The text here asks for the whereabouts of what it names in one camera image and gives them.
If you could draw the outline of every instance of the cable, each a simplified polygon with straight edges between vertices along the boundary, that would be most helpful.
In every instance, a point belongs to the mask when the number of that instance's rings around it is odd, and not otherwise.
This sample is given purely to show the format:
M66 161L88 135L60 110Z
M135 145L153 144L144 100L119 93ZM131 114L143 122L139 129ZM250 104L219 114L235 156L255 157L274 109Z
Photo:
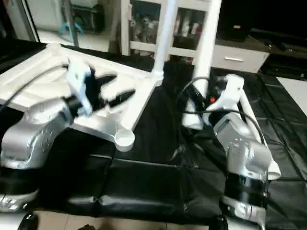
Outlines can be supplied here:
M229 112L229 113L237 113L237 114L240 114L244 117L247 117L253 124L254 126L256 127L257 131L259 132L259 135L260 135L260 139L261 139L261 143L263 145L265 145L265 141L264 141L264 136L263 136L263 133L258 125L258 123L248 114L244 113L244 112L241 112L241 111L237 111L237 110L234 110L234 109L212 109L212 110L203 110L203 111L187 111L187 110L182 110L179 106L179 101L180 101L180 98L182 97L184 91L191 85L193 84L194 82L200 80L200 79L206 79L208 80L207 77L196 77L196 78L193 78L183 89L182 91L179 93L178 97L177 97L177 108L180 112L184 113L184 114L197 114L197 115L201 115L201 114L207 114L207 113L213 113L213 112Z
M52 72L58 68L67 68L68 65L63 64L60 66L54 66L51 67L39 74L37 74L35 77L33 77L30 81L28 81L26 84L24 84L21 88L19 88L8 100L6 100L6 102L0 107L0 114L4 111L4 109L12 102L12 100L14 100L14 98L20 94L26 87L28 87L30 84L32 84L34 81L36 81L37 79L39 79L40 77L44 76L45 74Z

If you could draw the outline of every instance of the white pole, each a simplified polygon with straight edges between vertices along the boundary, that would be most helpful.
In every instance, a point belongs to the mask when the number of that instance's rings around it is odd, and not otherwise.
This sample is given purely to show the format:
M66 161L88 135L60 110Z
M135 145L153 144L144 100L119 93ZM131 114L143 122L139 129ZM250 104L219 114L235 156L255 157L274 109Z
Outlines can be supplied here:
M169 37L173 35L173 19L175 18L176 13L176 0L168 0L167 7L165 10L165 17L164 22L162 25L162 31L157 39L157 51L155 54L155 62L153 66L152 73L158 79L163 79L163 68L164 68L164 61L166 57L166 53L168 51L168 46L170 41Z
M193 74L194 78L209 78L221 3L222 0L212 0L210 3L204 29L201 33L201 38L197 48L196 65ZM202 93L203 96L206 95L208 86L208 82L206 80L198 80L194 83L194 86L199 92ZM194 110L190 100L188 101L186 110ZM182 124L186 127L195 129L202 129L203 126L200 117L191 114L184 114Z

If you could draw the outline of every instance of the black cloth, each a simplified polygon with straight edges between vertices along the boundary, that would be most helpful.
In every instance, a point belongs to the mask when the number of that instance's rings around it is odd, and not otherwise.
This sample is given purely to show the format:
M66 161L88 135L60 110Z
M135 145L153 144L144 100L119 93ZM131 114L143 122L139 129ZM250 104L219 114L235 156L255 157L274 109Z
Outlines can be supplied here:
M44 48L43 44L5 41L0 45L4 71ZM150 71L149 57L123 57L70 47ZM225 154L210 130L181 126L176 107L180 89L193 67L168 62L135 130L134 147L114 144L67 129L58 138L41 173L39 206L93 217L120 217L207 225L221 214ZM270 182L267 228L307 229L307 118L275 77L213 69L215 75L245 78L245 92L282 177ZM0 138L23 114L0 115Z

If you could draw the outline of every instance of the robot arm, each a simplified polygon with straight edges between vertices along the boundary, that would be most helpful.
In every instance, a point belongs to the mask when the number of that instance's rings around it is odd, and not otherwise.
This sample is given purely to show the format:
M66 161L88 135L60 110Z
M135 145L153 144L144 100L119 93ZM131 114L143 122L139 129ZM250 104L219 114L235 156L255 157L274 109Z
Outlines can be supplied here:
M227 111L238 103L244 80L236 75L222 78L225 84L209 81L207 110L202 115L223 146L227 157L227 179L218 217L211 230L265 230L269 148L260 143L238 113Z
M76 117L91 116L107 104L117 106L134 94L131 90L112 101L103 99L101 86L115 78L115 75L108 75L96 79L94 70L88 65L72 62L66 75L72 95L31 106L22 119L8 129L2 140L0 157L0 229L36 230L35 215L16 213L31 208L38 194L37 176L53 141Z

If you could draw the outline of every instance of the floor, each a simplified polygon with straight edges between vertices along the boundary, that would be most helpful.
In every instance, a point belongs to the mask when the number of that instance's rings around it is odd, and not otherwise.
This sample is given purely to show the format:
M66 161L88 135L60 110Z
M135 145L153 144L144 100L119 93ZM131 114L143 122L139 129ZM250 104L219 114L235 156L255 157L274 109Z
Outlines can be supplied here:
M42 43L60 43L73 46L69 32L59 35L55 31L37 30L39 39ZM78 33L80 48L93 49L107 52L110 42L110 31L105 30L101 34L80 34Z
M38 211L37 214L40 217L38 230L78 230L87 224L97 230L208 230L208 227L205 226L183 226L117 218L92 218L46 211Z

